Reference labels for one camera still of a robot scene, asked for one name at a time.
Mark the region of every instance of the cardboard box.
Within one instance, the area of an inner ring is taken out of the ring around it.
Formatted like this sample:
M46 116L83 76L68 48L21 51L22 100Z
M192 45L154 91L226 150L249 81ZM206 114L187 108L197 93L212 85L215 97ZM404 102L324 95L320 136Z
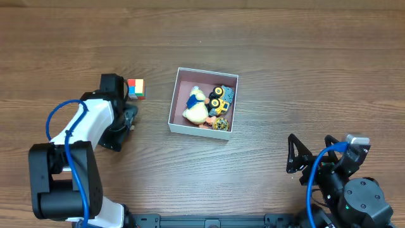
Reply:
M229 73L218 73L180 67L177 71L175 89L171 99L168 122L170 131L193 136L229 140L233 131L238 77L238 75ZM234 100L232 101L229 110L225 115L221 115L221 117L227 119L229 122L228 131L202 129L183 117L182 113L187 108L187 100L189 99L190 92L194 86L198 86L208 97L215 86L222 85L231 87L235 91Z

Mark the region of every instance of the wooden table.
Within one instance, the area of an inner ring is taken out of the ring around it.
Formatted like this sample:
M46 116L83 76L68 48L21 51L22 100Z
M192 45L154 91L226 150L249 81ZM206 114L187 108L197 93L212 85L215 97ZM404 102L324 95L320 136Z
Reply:
M0 49L0 227L70 226L34 217L28 149L47 142L57 104L110 72L146 80L123 151L96 149L104 194L133 212L298 212L288 135L317 154L327 134L362 132L372 147L355 176L376 178L405 225L403 11L1 8ZM178 67L240 75L230 141L170 133Z

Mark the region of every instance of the stuffed animal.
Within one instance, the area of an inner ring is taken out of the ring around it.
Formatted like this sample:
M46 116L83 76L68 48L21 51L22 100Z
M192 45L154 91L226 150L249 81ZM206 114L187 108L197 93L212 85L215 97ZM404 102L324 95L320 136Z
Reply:
M212 125L216 117L209 117L206 104L209 103L209 99L204 93L194 86L191 90L189 100L187 101L187 109L183 112L183 117L190 120L192 123L198 125L200 128L208 129L204 126L204 123Z

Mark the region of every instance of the box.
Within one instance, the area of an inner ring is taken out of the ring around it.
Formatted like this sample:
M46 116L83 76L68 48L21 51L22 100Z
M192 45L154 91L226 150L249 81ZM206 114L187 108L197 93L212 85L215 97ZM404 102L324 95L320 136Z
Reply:
M170 131L193 136L229 140L233 132L238 77L238 75L229 73L218 73L180 67L177 71L175 89L171 99L168 122ZM189 99L190 92L194 86L198 86L199 89L204 92L206 97L208 97L215 86L222 85L231 87L235 92L234 100L232 101L229 110L225 115L220 116L228 120L228 131L202 129L183 117L182 113L187 108L187 100Z

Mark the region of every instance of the colorful cube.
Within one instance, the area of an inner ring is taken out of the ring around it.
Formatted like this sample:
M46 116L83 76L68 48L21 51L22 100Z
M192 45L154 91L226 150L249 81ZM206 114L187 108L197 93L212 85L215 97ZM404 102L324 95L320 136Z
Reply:
M145 99L144 79L128 79L129 97L133 99Z

